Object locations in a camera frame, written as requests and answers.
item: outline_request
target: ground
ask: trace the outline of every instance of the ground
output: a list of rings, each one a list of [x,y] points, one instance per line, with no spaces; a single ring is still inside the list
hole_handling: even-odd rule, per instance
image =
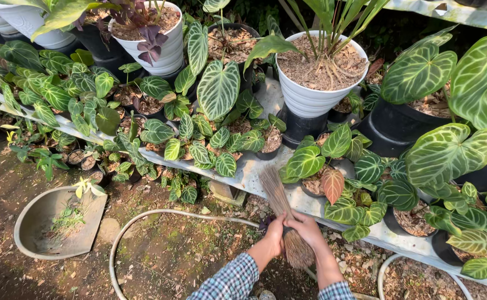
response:
[[[34,164],[20,163],[0,143],[0,299],[116,299],[108,274],[111,240],[133,216],[156,208],[249,219],[259,223],[271,214],[267,202],[250,196],[243,208],[218,202],[203,189],[195,205],[169,202],[169,193],[144,179],[111,184],[101,229],[91,252],[62,261],[23,255],[13,241],[21,210],[33,197],[58,186],[72,185],[79,170],[55,170],[47,182]],[[376,276],[392,252],[362,241],[347,243],[339,232],[322,228],[352,291],[377,296]],[[116,273],[129,299],[185,299],[218,269],[262,237],[253,227],[232,222],[203,221],[181,215],[150,215],[136,222],[121,240]],[[464,280],[474,299],[487,299],[487,287]],[[387,299],[464,299],[442,271],[409,259],[398,259],[387,270]],[[260,275],[253,294],[270,290],[277,299],[316,299],[317,284],[274,259]]]

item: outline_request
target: checkered sleeve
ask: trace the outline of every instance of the checkered sleeve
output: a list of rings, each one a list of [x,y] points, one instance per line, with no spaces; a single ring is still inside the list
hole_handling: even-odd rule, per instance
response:
[[[242,253],[203,282],[187,300],[247,299],[258,279],[259,268],[255,260],[249,254]]]
[[[319,291],[318,300],[355,300],[347,281],[335,282]]]

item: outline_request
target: person's right hand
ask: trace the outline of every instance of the person's right hand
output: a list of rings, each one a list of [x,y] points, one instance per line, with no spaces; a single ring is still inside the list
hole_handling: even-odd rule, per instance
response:
[[[314,249],[314,252],[318,247],[327,246],[329,248],[314,218],[303,215],[294,209],[292,209],[292,215],[296,220],[284,220],[283,224],[297,230],[303,240]]]

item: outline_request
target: straw broom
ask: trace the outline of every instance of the straw broom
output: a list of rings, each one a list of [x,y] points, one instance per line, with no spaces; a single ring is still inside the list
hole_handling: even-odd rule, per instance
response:
[[[259,178],[262,187],[266,191],[267,201],[275,215],[280,216],[283,212],[286,212],[286,220],[295,219],[284,193],[284,186],[275,167],[266,167],[259,174]],[[314,251],[296,230],[285,227],[283,237],[286,258],[292,267],[304,269],[314,263]]]

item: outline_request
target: broom bristles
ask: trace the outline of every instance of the broom bristles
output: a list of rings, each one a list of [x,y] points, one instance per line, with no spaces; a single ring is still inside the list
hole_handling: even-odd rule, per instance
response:
[[[295,219],[280,181],[279,173],[273,166],[266,167],[259,174],[260,183],[266,191],[267,201],[276,216],[286,212],[286,220]],[[314,263],[314,251],[296,230],[284,235],[286,258],[293,268],[304,269]]]

